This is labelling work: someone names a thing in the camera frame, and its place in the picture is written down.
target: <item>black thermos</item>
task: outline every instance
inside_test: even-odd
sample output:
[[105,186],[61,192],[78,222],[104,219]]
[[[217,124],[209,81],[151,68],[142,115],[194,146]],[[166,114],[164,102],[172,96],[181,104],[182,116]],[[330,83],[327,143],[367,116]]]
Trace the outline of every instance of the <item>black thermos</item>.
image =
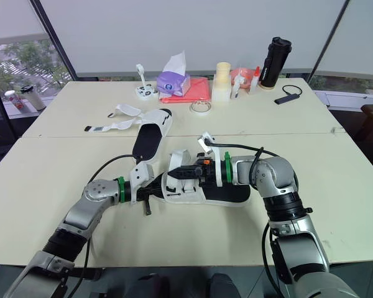
[[280,71],[282,70],[287,55],[292,51],[292,43],[288,40],[274,37],[268,46],[268,56],[264,61],[264,67],[260,75],[260,87],[272,89]]

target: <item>white table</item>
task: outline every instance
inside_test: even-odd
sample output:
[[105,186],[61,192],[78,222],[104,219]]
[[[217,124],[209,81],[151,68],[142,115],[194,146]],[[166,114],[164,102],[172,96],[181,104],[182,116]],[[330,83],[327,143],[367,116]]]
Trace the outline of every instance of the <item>white table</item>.
[[[116,155],[130,153],[134,140],[18,140],[0,164],[0,263],[27,264],[80,198],[96,169]],[[348,135],[218,135],[216,140],[263,145],[285,157],[298,175],[305,207],[314,210],[311,216],[330,262],[373,260],[373,167]],[[179,148],[192,155],[202,151],[196,137],[167,137],[156,173],[167,166],[168,154]],[[131,159],[117,161],[99,178],[127,177],[131,168]],[[262,265],[260,238],[267,216],[255,191],[243,208],[173,205],[155,199],[150,203],[148,217],[142,203],[121,204],[104,213],[93,235],[89,266]],[[83,260],[84,251],[76,264],[81,266]]]
[[[278,106],[274,100],[286,95],[282,91],[282,86],[286,84],[301,87],[303,94],[299,99]],[[302,79],[279,79],[275,89],[257,88],[253,95],[242,90],[236,100],[213,103],[211,113],[204,117],[192,114],[190,104],[142,101],[134,92],[140,85],[141,82],[70,82],[24,136],[135,137],[137,126],[106,133],[84,131],[87,125],[103,126],[130,119],[126,115],[107,118],[119,103],[130,104],[143,111],[170,109],[174,118],[170,136],[200,135],[204,130],[221,135],[344,131]]]

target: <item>white container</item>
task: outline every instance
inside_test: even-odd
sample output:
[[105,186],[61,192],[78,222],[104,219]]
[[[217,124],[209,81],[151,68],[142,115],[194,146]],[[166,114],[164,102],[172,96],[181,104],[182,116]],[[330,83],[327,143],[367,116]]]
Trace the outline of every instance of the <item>white container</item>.
[[32,106],[40,111],[45,108],[45,104],[40,98],[40,96],[37,94],[36,91],[34,91],[33,86],[27,85],[21,88],[22,95],[32,104]]
[[23,108],[25,105],[24,103],[22,102],[22,100],[19,98],[19,96],[15,93],[14,90],[8,90],[6,91],[6,93],[4,93],[4,96],[12,102],[12,104],[17,108],[17,109],[21,109]]
[[217,71],[214,75],[213,89],[211,90],[212,102],[224,102],[231,99],[232,84],[231,75],[229,74],[231,65],[228,62],[217,64]]

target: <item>red cap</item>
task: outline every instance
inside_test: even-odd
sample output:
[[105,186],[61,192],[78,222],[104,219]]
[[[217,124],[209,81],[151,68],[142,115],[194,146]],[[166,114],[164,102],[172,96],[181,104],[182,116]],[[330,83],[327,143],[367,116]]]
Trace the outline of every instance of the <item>red cap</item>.
[[257,66],[256,71],[254,72],[254,76],[259,76],[260,75],[260,67]]

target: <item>black cable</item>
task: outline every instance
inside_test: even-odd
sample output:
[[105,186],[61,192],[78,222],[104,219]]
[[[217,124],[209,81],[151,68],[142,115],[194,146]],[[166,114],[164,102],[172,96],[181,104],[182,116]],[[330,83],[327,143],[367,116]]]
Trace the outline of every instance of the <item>black cable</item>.
[[[137,157],[135,157],[133,154],[124,154],[124,155],[119,155],[117,157],[114,157],[112,158],[111,160],[108,160],[107,162],[105,162],[95,173],[94,175],[92,175],[92,177],[90,178],[90,180],[88,181],[88,183],[92,182],[92,180],[95,179],[95,177],[97,177],[97,175],[99,174],[99,172],[101,172],[108,164],[114,162],[115,160],[119,160],[121,158],[124,158],[124,157],[134,157],[135,159],[137,159]],[[91,243],[91,239],[89,239],[87,241],[87,249],[86,249],[86,258],[85,258],[85,264],[83,266],[83,270],[81,270],[81,274],[80,274],[80,277],[79,277],[79,280],[78,282],[76,283],[75,287],[73,288],[73,290],[71,291],[71,293],[69,294],[68,298],[72,298],[73,295],[75,295],[76,291],[79,289],[80,287],[80,284],[81,282],[83,281],[83,278],[85,276],[85,273],[86,273],[86,270],[87,270],[87,264],[88,264],[88,256],[90,254],[90,243]]]
[[297,95],[301,95],[301,94],[303,94],[303,91],[301,90],[300,87],[298,87],[298,86],[296,86],[296,85],[285,85],[285,86],[282,87],[282,90],[283,90],[284,93],[286,93],[287,95],[292,95],[292,94],[291,94],[290,92],[287,92],[287,91],[285,90],[285,87],[294,87],[294,88],[297,88],[298,90],[300,90],[300,93],[298,93]]
[[285,298],[285,296],[283,296],[282,292],[280,291],[278,285],[276,285],[276,282],[274,281],[274,278],[272,277],[272,274],[269,271],[269,267],[268,267],[267,253],[265,252],[265,238],[267,236],[268,229],[269,229],[269,223],[267,223],[267,225],[265,226],[264,232],[262,233],[262,239],[261,239],[261,251],[262,251],[262,260],[264,261],[264,269],[265,269],[265,273],[267,273],[269,282],[271,283],[272,287],[274,287],[278,296],[280,298]]
[[75,285],[75,287],[73,288],[73,290],[71,291],[71,293],[69,294],[68,298],[72,298],[73,295],[75,295],[76,291],[79,289],[80,287],[80,284],[81,282],[83,281],[83,277],[86,273],[86,270],[87,270],[87,264],[88,264],[88,255],[90,254],[90,243],[91,243],[91,239],[89,239],[87,241],[87,249],[86,249],[86,258],[85,258],[85,265],[83,266],[83,270],[81,270],[81,273],[80,273],[80,278],[79,280],[77,281],[77,284]]
[[[238,145],[238,144],[218,144],[218,143],[211,143],[209,140],[205,140],[205,144],[208,145],[208,146],[211,146],[211,147],[222,147],[222,148],[241,148],[241,149],[246,149],[246,150],[252,150],[252,151],[259,151],[260,149],[258,148],[254,148],[254,147],[250,147],[250,146],[245,146],[245,145]],[[279,155],[276,155],[275,153],[271,152],[271,151],[267,151],[267,150],[264,150],[263,153],[265,154],[268,154],[268,155],[272,155],[272,156],[279,156]]]
[[260,158],[260,155],[262,154],[263,151],[264,151],[264,147],[261,147],[259,149],[259,151],[257,151],[256,157],[254,157],[253,162],[252,162],[251,167],[250,167],[250,170],[249,170],[249,182],[250,182],[251,187],[253,187],[255,190],[257,190],[257,186],[255,186],[253,184],[253,170],[254,170],[254,167],[256,166],[256,164],[257,164],[257,162]]
[[[250,146],[245,146],[245,145],[211,143],[207,139],[205,140],[205,144],[208,145],[208,146],[211,146],[211,147],[219,147],[219,148],[241,148],[241,149],[252,150],[252,151],[259,151],[260,150],[260,149],[255,148],[255,147],[250,147]],[[263,150],[262,152],[265,153],[265,154],[271,155],[271,156],[279,156],[278,154],[275,154],[275,153],[273,153],[271,151],[268,151],[268,150]],[[297,190],[298,190],[298,178],[297,178],[297,175],[294,171],[293,171],[293,176],[294,176],[294,182],[295,182]]]

